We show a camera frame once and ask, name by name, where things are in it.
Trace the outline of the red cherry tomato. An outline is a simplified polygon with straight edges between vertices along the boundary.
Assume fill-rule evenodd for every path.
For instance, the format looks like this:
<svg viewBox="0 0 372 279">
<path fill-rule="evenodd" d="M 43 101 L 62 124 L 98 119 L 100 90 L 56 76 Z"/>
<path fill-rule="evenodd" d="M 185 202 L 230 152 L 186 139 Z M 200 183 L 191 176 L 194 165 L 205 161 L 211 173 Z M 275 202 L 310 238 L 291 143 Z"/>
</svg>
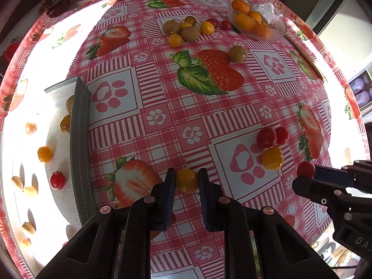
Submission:
<svg viewBox="0 0 372 279">
<path fill-rule="evenodd" d="M 316 168 L 310 161 L 301 162 L 296 170 L 297 176 L 305 176 L 307 178 L 314 178 L 316 175 Z"/>
</svg>

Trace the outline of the red tomato right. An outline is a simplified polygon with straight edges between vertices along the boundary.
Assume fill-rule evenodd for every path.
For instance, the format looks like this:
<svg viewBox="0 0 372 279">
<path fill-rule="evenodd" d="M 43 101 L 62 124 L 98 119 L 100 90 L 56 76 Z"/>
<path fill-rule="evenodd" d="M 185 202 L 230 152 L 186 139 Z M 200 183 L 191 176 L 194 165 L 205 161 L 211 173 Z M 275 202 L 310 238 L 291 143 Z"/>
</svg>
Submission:
<svg viewBox="0 0 372 279">
<path fill-rule="evenodd" d="M 288 142 L 289 131 L 286 127 L 280 126 L 274 129 L 276 132 L 276 143 L 281 146 Z"/>
</svg>

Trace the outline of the dark red tomato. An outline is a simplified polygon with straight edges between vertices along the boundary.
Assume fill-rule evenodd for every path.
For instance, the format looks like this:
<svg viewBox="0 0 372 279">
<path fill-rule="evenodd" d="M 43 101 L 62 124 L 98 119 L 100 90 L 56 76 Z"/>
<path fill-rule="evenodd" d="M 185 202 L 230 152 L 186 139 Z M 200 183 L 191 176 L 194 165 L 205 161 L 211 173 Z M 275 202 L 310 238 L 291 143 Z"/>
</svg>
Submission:
<svg viewBox="0 0 372 279">
<path fill-rule="evenodd" d="M 270 148 L 277 141 L 277 134 L 271 127 L 263 127 L 257 133 L 256 142 L 261 148 Z"/>
</svg>

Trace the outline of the red tomato in tray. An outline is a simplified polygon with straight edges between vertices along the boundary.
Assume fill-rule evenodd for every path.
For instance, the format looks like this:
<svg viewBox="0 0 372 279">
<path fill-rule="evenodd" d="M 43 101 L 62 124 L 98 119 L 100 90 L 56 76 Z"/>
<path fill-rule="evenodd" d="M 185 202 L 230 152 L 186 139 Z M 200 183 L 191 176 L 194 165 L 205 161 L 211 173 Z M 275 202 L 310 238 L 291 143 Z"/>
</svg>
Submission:
<svg viewBox="0 0 372 279">
<path fill-rule="evenodd" d="M 61 171 L 54 171 L 50 175 L 49 183 L 52 189 L 61 190 L 66 184 L 66 177 Z"/>
</svg>

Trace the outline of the white rectangular tray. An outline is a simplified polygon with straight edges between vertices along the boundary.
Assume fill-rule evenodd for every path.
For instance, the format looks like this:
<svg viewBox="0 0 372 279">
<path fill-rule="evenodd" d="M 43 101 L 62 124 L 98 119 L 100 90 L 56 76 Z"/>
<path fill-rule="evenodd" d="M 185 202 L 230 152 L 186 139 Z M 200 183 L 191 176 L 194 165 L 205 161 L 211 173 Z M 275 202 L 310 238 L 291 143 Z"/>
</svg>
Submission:
<svg viewBox="0 0 372 279">
<path fill-rule="evenodd" d="M 74 96 L 69 133 L 59 128 Z M 21 274 L 35 278 L 65 242 L 95 213 L 88 165 L 90 91 L 78 77 L 24 99 L 4 119 L 1 133 L 1 195 L 6 224 Z M 38 159 L 49 146 L 53 159 Z M 66 184 L 54 190 L 50 175 L 61 171 Z"/>
</svg>

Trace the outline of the orange tomato in tray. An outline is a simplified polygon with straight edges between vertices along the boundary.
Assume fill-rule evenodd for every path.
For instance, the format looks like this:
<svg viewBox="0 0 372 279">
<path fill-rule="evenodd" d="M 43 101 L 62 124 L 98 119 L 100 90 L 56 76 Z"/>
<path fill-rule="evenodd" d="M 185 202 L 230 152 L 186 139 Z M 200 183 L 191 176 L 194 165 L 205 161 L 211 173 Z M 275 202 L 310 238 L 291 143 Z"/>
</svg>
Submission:
<svg viewBox="0 0 372 279">
<path fill-rule="evenodd" d="M 53 150 L 49 146 L 39 147 L 37 150 L 37 154 L 40 162 L 44 164 L 49 163 L 54 157 Z"/>
</svg>

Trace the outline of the dark yellow tomato in tray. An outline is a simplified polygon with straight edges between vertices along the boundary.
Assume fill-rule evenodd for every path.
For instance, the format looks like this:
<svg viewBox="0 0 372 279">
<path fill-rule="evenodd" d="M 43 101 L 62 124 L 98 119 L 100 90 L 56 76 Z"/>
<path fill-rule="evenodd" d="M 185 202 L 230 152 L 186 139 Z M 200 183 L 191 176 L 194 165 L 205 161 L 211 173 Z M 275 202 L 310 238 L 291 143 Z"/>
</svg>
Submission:
<svg viewBox="0 0 372 279">
<path fill-rule="evenodd" d="M 70 127 L 71 127 L 71 115 L 67 114 L 61 119 L 59 123 L 59 128 L 62 133 L 69 133 Z"/>
</svg>

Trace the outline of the kiwi in tray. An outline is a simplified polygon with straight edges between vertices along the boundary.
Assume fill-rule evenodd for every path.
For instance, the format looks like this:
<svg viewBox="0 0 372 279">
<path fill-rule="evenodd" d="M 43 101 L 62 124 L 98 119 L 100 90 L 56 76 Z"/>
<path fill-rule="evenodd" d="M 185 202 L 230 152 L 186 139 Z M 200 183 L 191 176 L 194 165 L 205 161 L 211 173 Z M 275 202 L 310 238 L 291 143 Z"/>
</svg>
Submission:
<svg viewBox="0 0 372 279">
<path fill-rule="evenodd" d="M 70 96 L 70 97 L 66 100 L 66 111 L 67 111 L 69 114 L 71 114 L 71 112 L 72 112 L 73 101 L 74 101 L 74 96 Z"/>
</svg>

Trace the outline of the lone kiwi fruit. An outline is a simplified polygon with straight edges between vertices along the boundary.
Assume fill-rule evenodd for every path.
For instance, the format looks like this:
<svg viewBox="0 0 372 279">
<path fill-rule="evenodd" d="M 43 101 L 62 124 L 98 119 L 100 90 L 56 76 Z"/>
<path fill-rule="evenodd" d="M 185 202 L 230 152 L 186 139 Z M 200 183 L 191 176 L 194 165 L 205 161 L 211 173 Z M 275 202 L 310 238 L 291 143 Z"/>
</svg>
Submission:
<svg viewBox="0 0 372 279">
<path fill-rule="evenodd" d="M 234 45 L 229 49 L 229 57 L 232 62 L 241 64 L 245 62 L 247 56 L 247 52 L 245 47 L 242 47 L 241 45 Z"/>
</svg>

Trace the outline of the glass bowl of oranges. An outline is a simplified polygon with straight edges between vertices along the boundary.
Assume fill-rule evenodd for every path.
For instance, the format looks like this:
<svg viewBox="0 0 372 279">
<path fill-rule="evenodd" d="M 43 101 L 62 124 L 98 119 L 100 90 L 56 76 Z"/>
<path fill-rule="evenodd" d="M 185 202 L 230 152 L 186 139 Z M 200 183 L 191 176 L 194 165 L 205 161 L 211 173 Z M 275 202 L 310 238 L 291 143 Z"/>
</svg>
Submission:
<svg viewBox="0 0 372 279">
<path fill-rule="evenodd" d="M 253 40 L 275 42 L 287 34 L 285 20 L 272 3 L 229 0 L 228 18 L 242 35 Z"/>
</svg>

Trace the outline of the strawberry checkered tablecloth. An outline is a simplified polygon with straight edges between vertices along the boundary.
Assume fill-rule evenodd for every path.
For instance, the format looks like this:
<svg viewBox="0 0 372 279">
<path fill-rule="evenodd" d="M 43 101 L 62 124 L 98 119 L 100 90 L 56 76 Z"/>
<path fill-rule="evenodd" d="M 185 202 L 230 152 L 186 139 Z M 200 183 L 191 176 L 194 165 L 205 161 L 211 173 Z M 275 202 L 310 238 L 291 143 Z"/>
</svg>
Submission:
<svg viewBox="0 0 372 279">
<path fill-rule="evenodd" d="M 310 244 L 330 224 L 299 198 L 299 163 L 340 168 L 369 158 L 355 96 L 310 27 L 272 3 L 287 37 L 253 40 L 209 20 L 227 0 L 93 0 L 56 18 L 43 14 L 22 40 L 1 84 L 4 119 L 24 99 L 78 77 L 90 91 L 88 165 L 95 210 L 126 207 L 168 168 L 206 168 L 240 203 L 274 207 Z M 244 63 L 229 49 L 245 47 Z M 262 164 L 257 133 L 286 127 L 280 169 Z"/>
</svg>

